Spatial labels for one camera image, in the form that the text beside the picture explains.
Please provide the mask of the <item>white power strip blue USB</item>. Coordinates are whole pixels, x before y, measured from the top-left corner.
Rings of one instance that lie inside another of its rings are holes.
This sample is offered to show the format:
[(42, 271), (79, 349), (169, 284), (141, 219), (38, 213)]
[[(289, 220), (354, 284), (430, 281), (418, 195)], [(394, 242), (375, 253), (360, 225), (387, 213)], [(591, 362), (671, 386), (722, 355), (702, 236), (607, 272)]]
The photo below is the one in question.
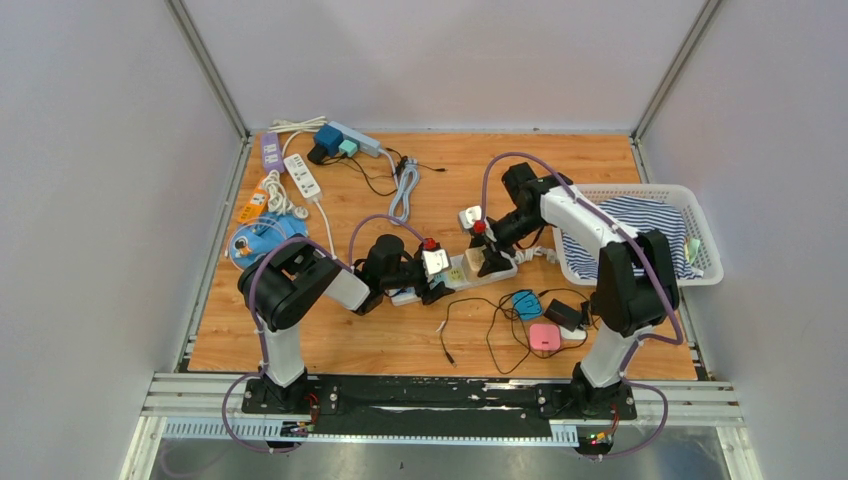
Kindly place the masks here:
[(460, 292), (463, 290), (481, 287), (484, 285), (510, 279), (517, 275), (519, 265), (532, 261), (537, 257), (545, 258), (551, 264), (558, 264), (560, 262), (557, 257), (557, 253), (554, 249), (546, 248), (543, 246), (535, 246), (525, 250), (518, 250), (516, 252), (516, 256), (514, 257), (514, 267), (511, 270), (494, 273), (486, 277), (479, 278), (467, 277), (465, 275), (465, 272), (462, 268), (462, 257), (463, 255), (453, 256), (451, 258), (451, 268), (449, 270), (437, 274), (431, 281), (431, 284), (437, 283), (439, 281), (444, 281), (445, 284), (448, 287), (453, 288), (455, 292)]

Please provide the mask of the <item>black charger with cable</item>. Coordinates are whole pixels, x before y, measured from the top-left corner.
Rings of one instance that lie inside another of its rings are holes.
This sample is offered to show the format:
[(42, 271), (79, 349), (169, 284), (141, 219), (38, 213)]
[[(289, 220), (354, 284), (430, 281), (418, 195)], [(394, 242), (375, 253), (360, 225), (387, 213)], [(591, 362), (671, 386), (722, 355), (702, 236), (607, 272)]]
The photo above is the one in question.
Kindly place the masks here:
[[(520, 289), (503, 295), (497, 301), (483, 297), (469, 297), (450, 302), (444, 319), (437, 328), (438, 340), (448, 364), (455, 368), (457, 362), (451, 355), (446, 341), (445, 330), (454, 306), (469, 302), (482, 302), (492, 308), (492, 318), (484, 335), (484, 343), (498, 374), (508, 376), (514, 373), (530, 357), (550, 359), (560, 353), (576, 350), (587, 343), (588, 330), (594, 326), (593, 315), (588, 308), (588, 298), (583, 297), (579, 308), (553, 298), (544, 305), (542, 299), (551, 290), (535, 292), (532, 289)], [(499, 319), (508, 323), (509, 332), (516, 344), (523, 349), (522, 356), (510, 367), (503, 368), (497, 359), (491, 334)]]

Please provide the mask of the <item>wooden cube adapter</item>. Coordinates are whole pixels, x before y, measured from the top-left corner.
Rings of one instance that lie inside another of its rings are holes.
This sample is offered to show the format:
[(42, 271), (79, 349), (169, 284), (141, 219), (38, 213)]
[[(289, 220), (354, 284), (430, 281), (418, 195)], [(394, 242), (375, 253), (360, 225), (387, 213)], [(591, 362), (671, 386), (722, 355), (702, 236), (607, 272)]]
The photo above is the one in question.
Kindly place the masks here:
[(478, 277), (485, 262), (484, 247), (466, 249), (462, 257), (462, 268), (467, 277)]

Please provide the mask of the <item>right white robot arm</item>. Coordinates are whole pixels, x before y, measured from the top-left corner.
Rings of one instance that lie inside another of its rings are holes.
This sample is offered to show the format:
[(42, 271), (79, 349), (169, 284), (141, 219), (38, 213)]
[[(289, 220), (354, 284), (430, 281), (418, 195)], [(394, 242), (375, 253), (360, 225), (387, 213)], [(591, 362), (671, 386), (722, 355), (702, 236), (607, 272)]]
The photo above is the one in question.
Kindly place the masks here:
[(487, 202), (470, 217), (474, 247), (484, 249), (480, 273), (502, 271), (517, 242), (543, 226), (555, 227), (580, 243), (597, 262), (592, 312), (602, 324), (589, 353), (572, 374), (571, 403), (584, 417), (596, 417), (625, 384), (625, 371), (641, 344), (655, 338), (655, 328), (670, 320), (675, 331), (667, 343), (683, 341), (675, 312), (679, 289), (667, 237), (659, 230), (640, 232), (605, 213), (554, 168), (539, 161), (547, 175), (522, 154), (502, 181), (515, 208), (499, 220), (487, 214)]

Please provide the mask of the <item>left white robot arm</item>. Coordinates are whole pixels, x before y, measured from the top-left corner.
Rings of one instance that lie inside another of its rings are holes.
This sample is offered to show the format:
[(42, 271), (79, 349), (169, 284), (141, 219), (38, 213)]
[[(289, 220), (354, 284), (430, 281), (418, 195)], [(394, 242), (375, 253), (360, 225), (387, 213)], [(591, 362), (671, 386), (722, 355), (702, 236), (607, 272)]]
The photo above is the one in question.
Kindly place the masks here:
[(432, 238), (415, 253), (397, 236), (385, 234), (363, 259), (343, 264), (313, 240), (297, 234), (258, 257), (237, 287), (257, 326), (262, 361), (258, 372), (268, 400), (283, 413), (306, 400), (307, 368), (301, 354), (299, 323), (327, 297), (365, 315), (391, 292), (412, 292), (429, 305), (454, 292), (435, 276), (451, 268), (446, 250)]

